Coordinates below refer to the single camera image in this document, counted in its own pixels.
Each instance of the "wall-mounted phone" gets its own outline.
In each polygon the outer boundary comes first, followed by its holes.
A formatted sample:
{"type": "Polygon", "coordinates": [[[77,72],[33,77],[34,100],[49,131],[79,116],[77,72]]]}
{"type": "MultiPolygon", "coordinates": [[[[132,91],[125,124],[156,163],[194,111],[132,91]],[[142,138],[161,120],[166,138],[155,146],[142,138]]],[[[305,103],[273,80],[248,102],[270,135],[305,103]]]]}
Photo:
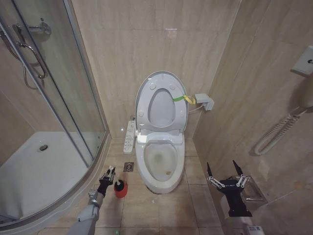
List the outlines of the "wall-mounted phone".
{"type": "Polygon", "coordinates": [[[313,109],[313,46],[309,46],[291,69],[292,72],[307,77],[308,82],[298,100],[296,109],[276,124],[255,145],[254,153],[258,156],[266,154],[292,128],[309,109],[313,109]]]}

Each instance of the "green strap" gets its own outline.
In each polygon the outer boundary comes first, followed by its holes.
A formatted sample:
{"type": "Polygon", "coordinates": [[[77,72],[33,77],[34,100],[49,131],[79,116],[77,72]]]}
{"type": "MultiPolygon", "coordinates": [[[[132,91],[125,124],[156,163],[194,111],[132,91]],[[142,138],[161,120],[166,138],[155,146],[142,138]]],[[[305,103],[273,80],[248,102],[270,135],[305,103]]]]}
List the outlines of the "green strap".
{"type": "Polygon", "coordinates": [[[177,101],[180,101],[180,100],[182,100],[182,99],[184,99],[184,96],[183,96],[183,95],[180,96],[180,97],[177,97],[177,98],[173,98],[173,101],[174,101],[174,102],[177,102],[177,101]]]}

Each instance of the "red container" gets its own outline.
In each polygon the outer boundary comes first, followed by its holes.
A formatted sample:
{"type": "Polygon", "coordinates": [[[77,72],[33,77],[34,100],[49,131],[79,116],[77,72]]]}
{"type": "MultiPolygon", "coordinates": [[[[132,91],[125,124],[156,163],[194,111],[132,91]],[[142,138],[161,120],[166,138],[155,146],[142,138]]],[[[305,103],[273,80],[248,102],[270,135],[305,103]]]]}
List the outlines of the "red container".
{"type": "Polygon", "coordinates": [[[127,194],[128,185],[125,184],[122,180],[118,180],[114,184],[114,192],[117,198],[123,198],[127,194]]]}

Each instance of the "white cord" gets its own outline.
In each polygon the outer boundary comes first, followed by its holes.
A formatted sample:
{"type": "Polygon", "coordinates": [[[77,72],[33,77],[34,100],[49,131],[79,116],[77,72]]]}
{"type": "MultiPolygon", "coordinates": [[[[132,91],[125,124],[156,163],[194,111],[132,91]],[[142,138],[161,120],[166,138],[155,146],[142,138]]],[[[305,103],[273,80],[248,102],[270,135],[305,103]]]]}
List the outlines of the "white cord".
{"type": "Polygon", "coordinates": [[[291,116],[288,114],[285,118],[283,118],[278,124],[276,124],[269,132],[266,133],[266,135],[255,145],[254,147],[254,153],[258,156],[264,155],[267,152],[270,151],[274,147],[277,142],[281,140],[281,138],[295,125],[301,116],[306,112],[307,110],[304,110],[298,115],[291,116]],[[262,145],[268,141],[271,138],[271,140],[263,147],[262,145]]]}
{"type": "Polygon", "coordinates": [[[192,110],[188,111],[188,113],[191,113],[191,112],[193,112],[193,111],[196,111],[196,110],[198,110],[198,109],[202,108],[203,106],[204,106],[204,103],[202,103],[202,105],[201,105],[200,107],[198,107],[198,108],[196,108],[196,109],[192,109],[192,110]]]}

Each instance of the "shower drain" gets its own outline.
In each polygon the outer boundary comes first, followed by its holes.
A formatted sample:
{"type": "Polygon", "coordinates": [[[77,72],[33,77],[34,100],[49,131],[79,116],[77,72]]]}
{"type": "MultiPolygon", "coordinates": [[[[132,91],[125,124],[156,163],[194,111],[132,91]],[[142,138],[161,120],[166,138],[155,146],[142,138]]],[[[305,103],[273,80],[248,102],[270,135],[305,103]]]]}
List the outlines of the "shower drain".
{"type": "Polygon", "coordinates": [[[48,145],[43,144],[43,145],[41,145],[41,146],[39,147],[39,150],[43,152],[43,151],[45,151],[47,148],[48,148],[48,145]]]}
{"type": "Polygon", "coordinates": [[[133,170],[134,170],[134,163],[124,163],[123,172],[133,172],[133,170]]]}

